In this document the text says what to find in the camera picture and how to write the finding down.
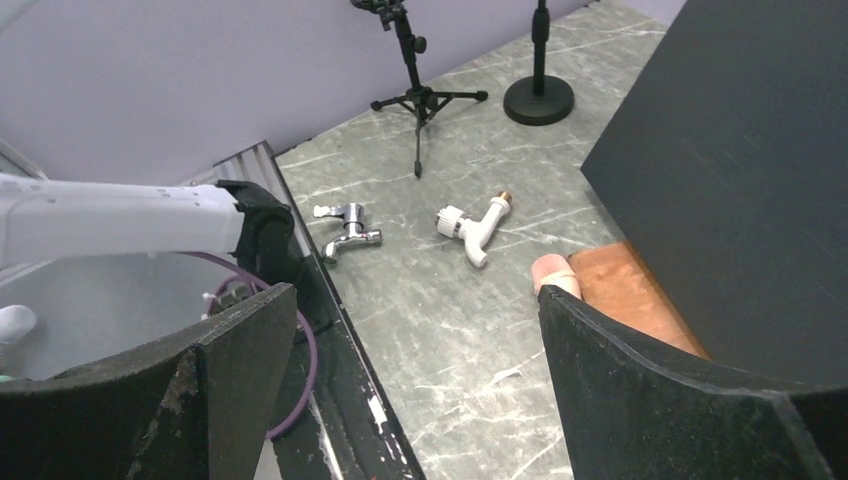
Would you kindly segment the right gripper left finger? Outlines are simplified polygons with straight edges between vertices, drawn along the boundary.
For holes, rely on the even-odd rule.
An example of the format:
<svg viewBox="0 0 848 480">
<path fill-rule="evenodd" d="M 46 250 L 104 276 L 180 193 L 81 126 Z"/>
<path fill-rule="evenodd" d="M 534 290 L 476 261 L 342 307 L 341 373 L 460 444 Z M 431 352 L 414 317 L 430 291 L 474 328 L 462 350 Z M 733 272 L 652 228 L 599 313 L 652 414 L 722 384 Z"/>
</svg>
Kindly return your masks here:
<svg viewBox="0 0 848 480">
<path fill-rule="evenodd" d="M 250 479 L 297 324 L 278 284 L 46 380 L 1 386 L 5 479 Z"/>
</svg>

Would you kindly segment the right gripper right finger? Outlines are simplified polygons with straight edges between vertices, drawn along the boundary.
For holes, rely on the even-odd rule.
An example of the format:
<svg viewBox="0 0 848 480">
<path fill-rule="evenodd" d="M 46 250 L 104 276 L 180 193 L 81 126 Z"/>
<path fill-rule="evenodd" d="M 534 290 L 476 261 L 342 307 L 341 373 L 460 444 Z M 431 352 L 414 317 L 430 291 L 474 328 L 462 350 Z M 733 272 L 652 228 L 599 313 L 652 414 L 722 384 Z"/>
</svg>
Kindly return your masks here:
<svg viewBox="0 0 848 480">
<path fill-rule="evenodd" d="M 687 353 L 545 286 L 539 323 L 578 479 L 843 479 L 847 391 Z"/>
</svg>

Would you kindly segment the pink microphone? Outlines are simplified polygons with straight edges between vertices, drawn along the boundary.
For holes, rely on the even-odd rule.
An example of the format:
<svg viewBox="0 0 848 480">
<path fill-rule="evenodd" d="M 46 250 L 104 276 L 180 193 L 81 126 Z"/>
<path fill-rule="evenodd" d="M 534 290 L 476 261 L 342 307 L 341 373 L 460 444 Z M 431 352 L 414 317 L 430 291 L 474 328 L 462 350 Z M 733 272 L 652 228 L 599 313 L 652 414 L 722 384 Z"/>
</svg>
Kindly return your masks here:
<svg viewBox="0 0 848 480">
<path fill-rule="evenodd" d="M 577 274 L 562 255 L 547 254 L 536 259 L 531 266 L 531 277 L 535 295 L 544 286 L 556 286 L 578 299 L 583 298 Z"/>
</svg>

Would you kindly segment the black tripod shock-mount stand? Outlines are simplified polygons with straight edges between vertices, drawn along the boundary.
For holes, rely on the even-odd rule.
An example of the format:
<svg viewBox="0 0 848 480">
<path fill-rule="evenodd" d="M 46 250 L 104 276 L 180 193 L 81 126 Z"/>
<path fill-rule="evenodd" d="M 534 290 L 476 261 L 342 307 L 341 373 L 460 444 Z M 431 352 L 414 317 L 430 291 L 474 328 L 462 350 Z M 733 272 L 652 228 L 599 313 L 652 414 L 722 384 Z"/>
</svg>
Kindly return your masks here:
<svg viewBox="0 0 848 480">
<path fill-rule="evenodd" d="M 451 101 L 466 99 L 484 102 L 489 98 L 489 93 L 485 90 L 474 92 L 437 91 L 422 83 L 417 67 L 417 58 L 420 54 L 426 52 L 427 40 L 425 37 L 412 32 L 408 11 L 402 1 L 352 0 L 351 5 L 359 10 L 377 15 L 383 29 L 385 31 L 394 30 L 398 39 L 410 80 L 410 87 L 403 95 L 372 101 L 370 108 L 379 112 L 384 107 L 400 105 L 415 116 L 416 152 L 413 173 L 417 179 L 420 179 L 423 173 L 421 160 L 422 130 Z"/>
</svg>

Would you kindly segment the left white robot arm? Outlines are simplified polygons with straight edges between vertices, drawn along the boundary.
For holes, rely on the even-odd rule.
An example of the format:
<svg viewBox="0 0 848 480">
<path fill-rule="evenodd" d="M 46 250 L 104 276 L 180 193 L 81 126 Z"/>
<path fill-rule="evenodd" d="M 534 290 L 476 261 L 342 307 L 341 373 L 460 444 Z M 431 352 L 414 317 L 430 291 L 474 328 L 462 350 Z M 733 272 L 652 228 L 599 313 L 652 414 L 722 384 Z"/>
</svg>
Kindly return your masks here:
<svg viewBox="0 0 848 480">
<path fill-rule="evenodd" d="M 229 254 L 269 285 L 291 283 L 295 219 L 262 186 L 152 186 L 1 176 L 1 265 L 61 258 Z"/>
</svg>

